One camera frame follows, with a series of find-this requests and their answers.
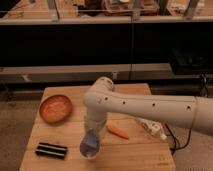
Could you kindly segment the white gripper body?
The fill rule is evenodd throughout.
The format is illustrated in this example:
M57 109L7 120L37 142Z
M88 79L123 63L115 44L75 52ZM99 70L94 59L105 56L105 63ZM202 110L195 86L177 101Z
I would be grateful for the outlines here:
M103 133L106 128L106 121L94 121L88 117L84 118L85 131L93 130L96 134Z

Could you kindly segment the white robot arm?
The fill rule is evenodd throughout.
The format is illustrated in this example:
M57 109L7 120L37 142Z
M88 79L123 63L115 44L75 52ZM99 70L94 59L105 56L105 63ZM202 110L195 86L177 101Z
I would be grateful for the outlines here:
M213 136L212 98L118 93L111 79L100 77L86 91L83 102L91 122L105 122L107 113L115 112Z

